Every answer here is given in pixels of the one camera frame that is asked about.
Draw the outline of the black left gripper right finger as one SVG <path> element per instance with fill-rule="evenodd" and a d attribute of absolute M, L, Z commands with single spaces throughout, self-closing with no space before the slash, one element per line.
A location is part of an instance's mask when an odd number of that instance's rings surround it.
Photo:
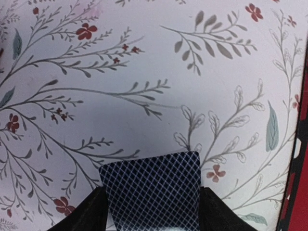
<path fill-rule="evenodd" d="M 256 231 L 208 187 L 200 188 L 199 223 L 202 231 Z"/>

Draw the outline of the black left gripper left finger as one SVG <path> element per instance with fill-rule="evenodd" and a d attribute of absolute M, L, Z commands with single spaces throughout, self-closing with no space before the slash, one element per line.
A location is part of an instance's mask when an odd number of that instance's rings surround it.
<path fill-rule="evenodd" d="M 93 190 L 76 209 L 48 231 L 105 231 L 108 201 L 105 188 Z"/>

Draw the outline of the blue playing card deck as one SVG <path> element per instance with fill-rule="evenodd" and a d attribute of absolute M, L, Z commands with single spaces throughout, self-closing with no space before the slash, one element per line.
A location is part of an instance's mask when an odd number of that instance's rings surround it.
<path fill-rule="evenodd" d="M 118 231 L 198 231 L 198 152 L 113 162 L 99 168 Z"/>

